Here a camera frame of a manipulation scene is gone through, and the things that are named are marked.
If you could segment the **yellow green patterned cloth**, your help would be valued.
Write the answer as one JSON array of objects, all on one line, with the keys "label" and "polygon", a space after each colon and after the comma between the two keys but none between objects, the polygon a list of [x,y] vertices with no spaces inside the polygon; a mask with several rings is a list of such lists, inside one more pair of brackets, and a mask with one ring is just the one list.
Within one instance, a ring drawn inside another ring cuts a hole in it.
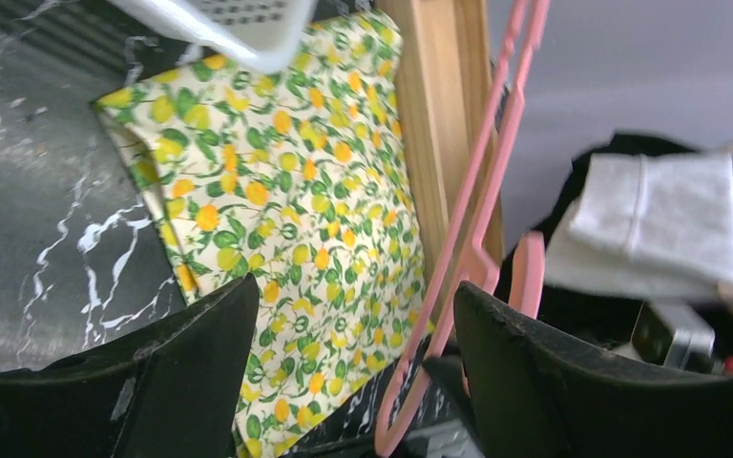
[{"label": "yellow green patterned cloth", "polygon": [[280,73],[213,55],[95,103],[184,299],[257,280],[240,457],[287,452],[402,353],[418,320],[402,45],[385,13],[357,12],[309,26]]}]

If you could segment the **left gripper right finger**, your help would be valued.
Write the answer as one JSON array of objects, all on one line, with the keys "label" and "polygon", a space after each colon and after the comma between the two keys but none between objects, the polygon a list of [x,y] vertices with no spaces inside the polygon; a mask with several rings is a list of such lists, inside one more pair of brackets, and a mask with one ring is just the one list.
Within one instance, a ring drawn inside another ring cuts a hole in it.
[{"label": "left gripper right finger", "polygon": [[488,457],[733,457],[733,376],[637,362],[469,282],[453,301]]}]

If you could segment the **white cloth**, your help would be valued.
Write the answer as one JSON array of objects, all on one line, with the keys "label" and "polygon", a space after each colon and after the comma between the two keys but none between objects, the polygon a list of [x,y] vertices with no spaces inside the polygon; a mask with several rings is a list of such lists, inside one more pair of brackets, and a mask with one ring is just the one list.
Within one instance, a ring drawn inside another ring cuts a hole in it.
[{"label": "white cloth", "polygon": [[733,300],[733,160],[594,154],[546,249],[552,286],[636,300]]}]

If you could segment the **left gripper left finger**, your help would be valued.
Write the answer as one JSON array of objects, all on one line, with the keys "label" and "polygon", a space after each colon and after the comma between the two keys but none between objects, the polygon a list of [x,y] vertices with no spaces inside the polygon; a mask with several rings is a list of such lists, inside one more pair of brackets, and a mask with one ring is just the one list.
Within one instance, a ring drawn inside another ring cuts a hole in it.
[{"label": "left gripper left finger", "polygon": [[260,304],[253,276],[40,370],[0,373],[0,457],[224,457]]}]

